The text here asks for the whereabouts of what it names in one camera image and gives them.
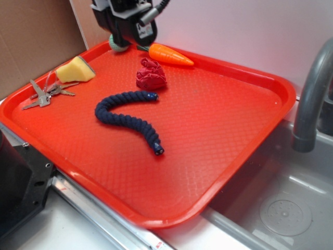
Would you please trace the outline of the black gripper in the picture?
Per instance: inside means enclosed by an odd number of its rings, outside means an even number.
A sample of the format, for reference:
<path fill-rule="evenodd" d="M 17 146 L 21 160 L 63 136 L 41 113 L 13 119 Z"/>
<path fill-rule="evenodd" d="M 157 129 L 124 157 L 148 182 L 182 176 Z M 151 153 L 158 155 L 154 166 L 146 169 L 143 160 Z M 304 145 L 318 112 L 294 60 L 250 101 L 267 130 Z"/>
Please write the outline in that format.
<path fill-rule="evenodd" d="M 112 34 L 119 47 L 149 46 L 157 37 L 156 22 L 142 21 L 152 10 L 152 1 L 92 1 L 91 9 L 98 25 Z"/>

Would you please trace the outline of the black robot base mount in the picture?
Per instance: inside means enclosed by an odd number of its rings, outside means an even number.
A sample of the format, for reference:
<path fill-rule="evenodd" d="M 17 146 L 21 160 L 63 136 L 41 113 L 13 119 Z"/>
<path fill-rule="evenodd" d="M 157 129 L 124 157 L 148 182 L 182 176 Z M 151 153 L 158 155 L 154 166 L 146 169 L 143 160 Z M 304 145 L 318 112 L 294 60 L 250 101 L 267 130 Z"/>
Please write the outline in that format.
<path fill-rule="evenodd" d="M 1 240 L 44 209 L 53 175 L 51 160 L 1 132 Z"/>

